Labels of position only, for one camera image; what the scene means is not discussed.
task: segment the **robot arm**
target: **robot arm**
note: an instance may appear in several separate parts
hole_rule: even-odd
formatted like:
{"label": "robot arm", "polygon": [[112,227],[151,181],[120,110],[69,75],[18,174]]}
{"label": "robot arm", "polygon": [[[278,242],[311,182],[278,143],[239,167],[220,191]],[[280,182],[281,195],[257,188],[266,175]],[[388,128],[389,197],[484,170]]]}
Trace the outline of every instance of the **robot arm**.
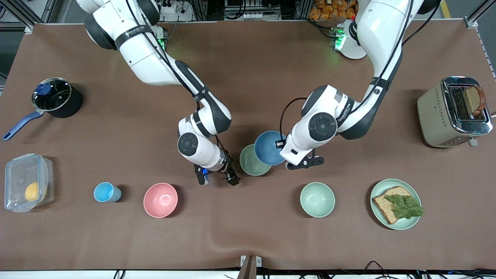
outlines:
{"label": "robot arm", "polygon": [[160,46],[152,26],[159,19],[153,0],[77,0],[92,14],[85,27],[90,38],[106,49],[119,50],[135,75],[144,83],[183,85],[197,103],[197,110],[179,122],[178,150],[195,165],[200,184],[208,174],[225,173],[227,181],[238,184],[232,158],[208,138],[226,131],[231,114],[184,62],[174,60]]}
{"label": "robot arm", "polygon": [[330,85],[315,89],[303,105],[302,119],[293,127],[280,152],[291,164],[288,168],[307,167],[306,155],[336,134],[353,140],[368,132],[401,63],[404,30],[423,1],[398,0],[392,4],[388,0],[372,0],[362,7],[357,37],[374,68],[364,99],[357,102]]}

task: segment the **sandwich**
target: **sandwich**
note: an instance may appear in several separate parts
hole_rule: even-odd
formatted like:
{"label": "sandwich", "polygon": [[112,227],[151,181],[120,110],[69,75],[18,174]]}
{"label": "sandwich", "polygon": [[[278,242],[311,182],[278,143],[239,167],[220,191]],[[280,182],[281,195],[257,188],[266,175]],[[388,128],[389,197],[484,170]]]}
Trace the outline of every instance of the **sandwich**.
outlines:
{"label": "sandwich", "polygon": [[420,204],[401,186],[388,189],[384,194],[373,198],[373,201],[389,224],[394,224],[401,218],[410,219],[424,214]]}

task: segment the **pink bowl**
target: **pink bowl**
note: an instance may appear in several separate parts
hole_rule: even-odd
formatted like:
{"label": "pink bowl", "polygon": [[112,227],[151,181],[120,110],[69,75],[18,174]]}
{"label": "pink bowl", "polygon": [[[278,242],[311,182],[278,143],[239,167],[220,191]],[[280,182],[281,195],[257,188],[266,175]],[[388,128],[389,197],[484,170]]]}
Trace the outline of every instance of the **pink bowl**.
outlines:
{"label": "pink bowl", "polygon": [[155,218],[171,214],[178,205],[178,192],[167,183],[157,183],[150,187],[143,198],[146,213]]}

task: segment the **mint green bowl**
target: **mint green bowl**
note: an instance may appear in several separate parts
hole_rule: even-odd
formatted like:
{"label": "mint green bowl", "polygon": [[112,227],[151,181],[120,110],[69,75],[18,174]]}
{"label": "mint green bowl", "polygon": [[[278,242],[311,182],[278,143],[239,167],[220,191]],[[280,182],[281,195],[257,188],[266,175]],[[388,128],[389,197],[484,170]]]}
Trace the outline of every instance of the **mint green bowl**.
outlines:
{"label": "mint green bowl", "polygon": [[260,161],[255,154],[255,144],[243,148],[240,154],[240,165],[245,173],[259,176],[269,171],[270,165]]}
{"label": "mint green bowl", "polygon": [[312,182],[303,188],[300,203],[308,215],[320,218],[331,213],[336,199],[329,186],[320,182]]}

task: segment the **bread slice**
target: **bread slice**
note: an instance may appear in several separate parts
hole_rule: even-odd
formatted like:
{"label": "bread slice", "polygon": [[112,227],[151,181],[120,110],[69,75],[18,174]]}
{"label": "bread slice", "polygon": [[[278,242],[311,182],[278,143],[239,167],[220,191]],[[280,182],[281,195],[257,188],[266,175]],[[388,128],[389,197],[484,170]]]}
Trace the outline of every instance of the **bread slice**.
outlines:
{"label": "bread slice", "polygon": [[396,186],[391,189],[388,189],[384,194],[377,196],[373,199],[374,203],[377,205],[377,207],[380,209],[382,212],[382,215],[386,218],[387,222],[390,224],[396,223],[398,221],[398,218],[394,216],[394,213],[392,211],[393,208],[393,203],[386,200],[384,196],[386,195],[400,195],[400,196],[411,196],[410,192],[408,192],[405,188],[401,186]]}
{"label": "bread slice", "polygon": [[486,107],[486,95],[480,86],[470,86],[463,91],[463,100],[468,113],[477,116]]}

